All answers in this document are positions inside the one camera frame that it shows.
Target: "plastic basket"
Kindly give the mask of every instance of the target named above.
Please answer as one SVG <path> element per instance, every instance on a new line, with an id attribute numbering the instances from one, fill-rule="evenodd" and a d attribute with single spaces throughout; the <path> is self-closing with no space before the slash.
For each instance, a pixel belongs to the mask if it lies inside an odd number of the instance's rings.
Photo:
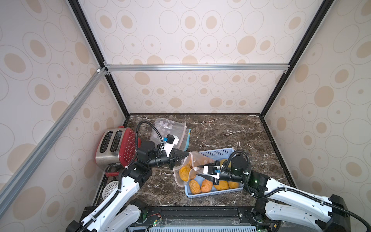
<path id="1" fill-rule="evenodd" d="M 216 150 L 209 150 L 209 151 L 199 151 L 199 153 L 203 156 L 210 157 L 214 160 L 222 160 L 222 159 L 228 159 L 230 154 L 234 152 L 233 148 L 223 148 L 223 149 L 216 149 Z M 202 181 L 205 178 L 201 176 L 196 176 L 194 179 L 195 181 L 198 182 L 198 184 L 201 186 Z M 213 186 L 211 189 L 211 192 L 208 193 L 200 193 L 200 194 L 192 194 L 191 190 L 189 189 L 189 182 L 185 185 L 185 194 L 188 198 L 196 198 L 196 197 L 202 197 L 202 196 L 211 196 L 211 195 L 217 195 L 217 194 L 222 194 L 222 193 L 231 193 L 231 192 L 237 192 L 243 189 L 243 184 L 240 184 L 239 188 L 236 189 L 227 189 L 227 190 L 221 190 L 218 191 L 216 188 Z"/>

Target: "wallpaper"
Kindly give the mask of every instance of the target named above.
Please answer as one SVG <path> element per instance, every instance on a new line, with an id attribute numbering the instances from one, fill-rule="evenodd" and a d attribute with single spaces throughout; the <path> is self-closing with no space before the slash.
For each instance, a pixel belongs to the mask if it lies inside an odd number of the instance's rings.
<path id="1" fill-rule="evenodd" d="M 124 116 L 103 78 L 0 220 L 0 232 L 64 232 L 95 198 L 103 171 L 95 152 Z"/>
<path id="2" fill-rule="evenodd" d="M 62 0 L 0 7 L 0 189 L 96 72 Z"/>
<path id="3" fill-rule="evenodd" d="M 112 72 L 130 113 L 260 113 L 282 70 Z"/>
<path id="4" fill-rule="evenodd" d="M 338 1 L 266 116 L 298 188 L 339 195 L 368 222 L 370 61 L 371 1 Z"/>
<path id="5" fill-rule="evenodd" d="M 0 189 L 96 72 L 61 0 L 0 7 Z M 1 232 L 64 231 L 91 205 L 103 172 L 94 153 L 123 115 L 101 80 L 0 220 Z"/>
<path id="6" fill-rule="evenodd" d="M 288 62 L 322 0 L 80 0 L 111 64 Z"/>

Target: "brown marble surface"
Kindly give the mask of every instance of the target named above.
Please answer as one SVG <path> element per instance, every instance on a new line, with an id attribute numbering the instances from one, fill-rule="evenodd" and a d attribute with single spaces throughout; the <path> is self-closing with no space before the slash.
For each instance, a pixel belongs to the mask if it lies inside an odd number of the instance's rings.
<path id="1" fill-rule="evenodd" d="M 188 151 L 206 151 L 232 147 L 247 150 L 252 169 L 288 184 L 277 156 L 258 116 L 255 115 L 131 115 L 128 127 L 135 129 L 141 120 L 154 123 L 157 118 L 186 122 L 191 129 Z M 142 141 L 149 140 L 151 127 L 143 124 L 139 131 Z M 134 198 L 150 206 L 243 206 L 255 200 L 245 191 L 189 199 L 167 167 L 152 168 L 152 176 L 128 201 Z"/>

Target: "perforated panel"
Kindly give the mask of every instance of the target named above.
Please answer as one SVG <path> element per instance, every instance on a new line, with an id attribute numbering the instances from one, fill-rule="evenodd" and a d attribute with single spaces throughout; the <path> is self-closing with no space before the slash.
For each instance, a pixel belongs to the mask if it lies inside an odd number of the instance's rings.
<path id="1" fill-rule="evenodd" d="M 122 138 L 119 159 L 125 167 L 130 163 L 135 155 L 135 133 L 132 129 L 127 128 Z"/>
<path id="2" fill-rule="evenodd" d="M 199 151 L 199 153 L 203 156 L 207 157 L 214 157 L 220 155 L 230 155 L 234 150 L 232 148 L 223 148 L 223 149 L 216 149 L 216 150 L 209 150 L 209 151 Z"/>
<path id="3" fill-rule="evenodd" d="M 130 232 L 139 227 L 130 228 Z M 151 232 L 257 232 L 255 226 L 167 226 L 152 228 Z"/>

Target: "white wall panel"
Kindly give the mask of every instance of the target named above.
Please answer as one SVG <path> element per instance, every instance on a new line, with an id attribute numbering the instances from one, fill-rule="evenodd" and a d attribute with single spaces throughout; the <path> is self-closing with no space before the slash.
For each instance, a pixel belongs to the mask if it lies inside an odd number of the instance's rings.
<path id="1" fill-rule="evenodd" d="M 108 63 L 284 63 L 322 0 L 80 2 Z"/>
<path id="2" fill-rule="evenodd" d="M 371 221 L 371 1 L 338 1 L 266 115 L 299 189 Z M 352 231 L 365 226 L 351 218 Z"/>
<path id="3" fill-rule="evenodd" d="M 260 113 L 283 71 L 113 72 L 130 113 Z"/>

